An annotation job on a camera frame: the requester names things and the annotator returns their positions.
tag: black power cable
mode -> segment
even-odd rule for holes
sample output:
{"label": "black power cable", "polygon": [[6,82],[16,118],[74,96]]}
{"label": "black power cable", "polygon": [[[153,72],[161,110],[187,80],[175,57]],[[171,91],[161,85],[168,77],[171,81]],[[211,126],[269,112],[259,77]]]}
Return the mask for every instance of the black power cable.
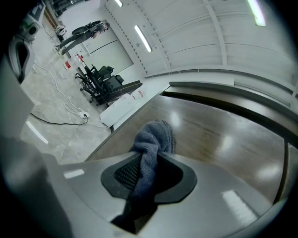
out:
{"label": "black power cable", "polygon": [[53,124],[53,125],[71,125],[71,126],[76,125],[76,126],[81,126],[81,125],[83,125],[83,124],[88,123],[88,117],[87,117],[86,114],[84,114],[84,116],[87,118],[87,121],[86,121],[85,123],[82,123],[82,124],[75,124],[75,123],[71,124],[71,123],[55,123],[55,122],[49,122],[49,121],[45,121],[44,119],[39,118],[38,116],[35,116],[33,113],[30,113],[30,114],[31,114],[32,116],[34,116],[36,119],[38,119],[38,120],[41,120],[41,121],[43,121],[43,122],[45,122],[45,123]]}

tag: ceiling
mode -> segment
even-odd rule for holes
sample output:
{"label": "ceiling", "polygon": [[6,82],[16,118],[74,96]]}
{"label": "ceiling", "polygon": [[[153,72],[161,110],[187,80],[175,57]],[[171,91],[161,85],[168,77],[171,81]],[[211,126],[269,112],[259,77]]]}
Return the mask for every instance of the ceiling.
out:
{"label": "ceiling", "polygon": [[[145,76],[188,69],[245,72],[294,89],[295,51],[268,6],[266,26],[257,26],[247,1],[102,0],[130,43]],[[134,30],[137,25],[153,51]]]}

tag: white cable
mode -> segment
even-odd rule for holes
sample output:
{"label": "white cable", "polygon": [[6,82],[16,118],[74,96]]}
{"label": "white cable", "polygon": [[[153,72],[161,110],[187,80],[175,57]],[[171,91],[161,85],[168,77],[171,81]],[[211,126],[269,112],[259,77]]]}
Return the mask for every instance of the white cable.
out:
{"label": "white cable", "polygon": [[[57,91],[59,92],[59,93],[61,93],[65,98],[67,98],[68,100],[69,100],[69,102],[71,103],[71,105],[75,108],[72,108],[70,105],[68,105],[68,104],[64,104],[64,107],[65,107],[65,109],[68,111],[68,112],[70,112],[70,113],[73,113],[73,114],[76,114],[76,115],[78,115],[79,116],[79,113],[78,113],[78,110],[77,109],[80,109],[82,112],[84,112],[84,110],[83,109],[81,109],[81,108],[79,108],[79,107],[76,107],[73,103],[72,103],[72,101],[70,100],[70,98],[68,97],[68,96],[66,96],[64,93],[62,93],[60,90],[59,90],[59,88],[58,88],[58,86],[57,86],[57,80],[54,78],[54,76],[53,76],[53,74],[52,74],[52,72],[51,71],[49,71],[48,69],[46,69],[46,68],[43,68],[43,67],[41,67],[39,64],[37,64],[36,62],[34,62],[39,68],[41,68],[41,69],[43,69],[43,70],[46,70],[47,72],[49,72],[50,74],[51,74],[51,76],[52,76],[52,78],[54,79],[54,81],[55,81],[55,85],[56,85],[56,88],[57,88]],[[98,128],[105,128],[105,127],[108,127],[108,126],[96,126],[96,125],[93,125],[93,124],[91,124],[91,123],[87,123],[88,125],[91,125],[91,126],[95,126],[95,127],[98,127]]]}

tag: tiled floor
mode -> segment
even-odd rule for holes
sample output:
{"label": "tiled floor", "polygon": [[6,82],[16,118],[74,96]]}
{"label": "tiled floor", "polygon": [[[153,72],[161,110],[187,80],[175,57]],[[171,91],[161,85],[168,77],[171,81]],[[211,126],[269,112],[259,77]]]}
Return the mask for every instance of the tiled floor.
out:
{"label": "tiled floor", "polygon": [[[67,57],[61,58],[54,48],[54,45],[59,43],[54,30],[46,19],[43,20],[43,24],[45,29],[39,30],[33,43],[35,62],[52,72],[59,90],[68,96],[76,107],[90,115],[89,123],[103,126],[99,122],[99,115],[105,110],[105,106],[97,107],[95,102],[89,103],[89,96],[80,91],[79,81],[74,78],[75,70],[66,72],[64,69],[63,63]],[[45,30],[53,37],[55,43]],[[63,73],[65,78],[61,77],[59,72]],[[83,123],[77,115],[65,109],[65,104],[71,104],[57,91],[55,81],[49,72],[34,65],[21,86],[34,102],[32,113],[36,116],[57,123]],[[24,125],[20,138],[35,145],[41,152],[54,155],[60,164],[83,162],[110,134],[110,129],[106,127],[49,125],[32,116],[28,117],[28,121],[48,141],[48,144],[40,140],[27,124]]]}

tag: ceiling light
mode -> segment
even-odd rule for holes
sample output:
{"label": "ceiling light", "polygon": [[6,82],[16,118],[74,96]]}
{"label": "ceiling light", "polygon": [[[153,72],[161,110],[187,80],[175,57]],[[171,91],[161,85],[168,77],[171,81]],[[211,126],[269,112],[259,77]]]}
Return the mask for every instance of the ceiling light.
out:
{"label": "ceiling light", "polygon": [[152,48],[151,48],[151,46],[149,45],[148,41],[146,40],[146,38],[145,38],[143,32],[140,30],[140,28],[139,28],[138,25],[135,25],[135,30],[136,30],[136,32],[139,34],[139,36],[141,37],[141,39],[142,39],[144,45],[146,46],[148,52],[151,52],[151,51],[152,51]]}
{"label": "ceiling light", "polygon": [[251,7],[252,13],[255,15],[256,24],[258,26],[266,26],[266,22],[265,22],[263,13],[261,11],[261,8],[260,8],[257,0],[247,0],[247,1]]}
{"label": "ceiling light", "polygon": [[122,7],[123,6],[123,2],[121,2],[120,0],[115,0],[116,3],[118,3],[119,7]]}

